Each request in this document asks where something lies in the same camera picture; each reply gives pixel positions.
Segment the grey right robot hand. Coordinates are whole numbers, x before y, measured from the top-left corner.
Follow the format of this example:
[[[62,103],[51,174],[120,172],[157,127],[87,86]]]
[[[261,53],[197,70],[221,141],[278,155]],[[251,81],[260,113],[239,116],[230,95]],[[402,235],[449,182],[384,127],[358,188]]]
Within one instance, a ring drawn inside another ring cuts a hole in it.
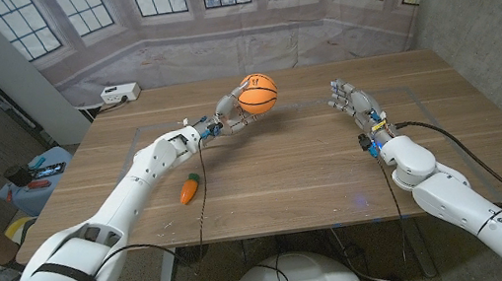
[[[355,124],[370,136],[387,124],[386,113],[370,94],[358,90],[340,78],[330,83],[331,100],[328,105],[347,113]]]

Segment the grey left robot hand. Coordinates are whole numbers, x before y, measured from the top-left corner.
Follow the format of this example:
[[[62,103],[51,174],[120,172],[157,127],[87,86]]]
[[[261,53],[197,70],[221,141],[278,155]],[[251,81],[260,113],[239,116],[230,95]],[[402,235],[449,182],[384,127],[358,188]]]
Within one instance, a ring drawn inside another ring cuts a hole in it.
[[[238,101],[250,83],[250,81],[246,81],[236,87],[230,94],[221,98],[212,116],[193,124],[194,129],[199,132],[202,138],[210,139],[218,135],[231,136],[243,130],[250,123],[264,117],[264,114],[245,111]]]

